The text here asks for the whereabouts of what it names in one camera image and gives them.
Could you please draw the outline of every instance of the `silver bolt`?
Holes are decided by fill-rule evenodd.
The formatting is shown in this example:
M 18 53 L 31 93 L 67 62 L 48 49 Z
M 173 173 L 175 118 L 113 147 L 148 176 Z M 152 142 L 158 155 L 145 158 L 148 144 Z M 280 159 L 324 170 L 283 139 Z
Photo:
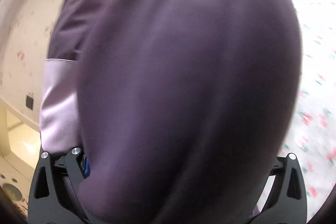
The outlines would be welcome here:
M 43 152 L 43 153 L 41 154 L 41 158 L 42 158 L 42 159 L 45 159 L 48 155 L 49 155 L 48 152 Z
M 74 155 L 79 154 L 79 152 L 81 151 L 81 149 L 79 147 L 75 147 L 74 149 L 71 150 L 71 153 L 73 153 Z
M 291 160 L 296 160 L 296 156 L 295 156 L 295 154 L 293 154 L 293 153 L 290 153 L 290 154 L 289 154 L 289 158 L 290 158 Z

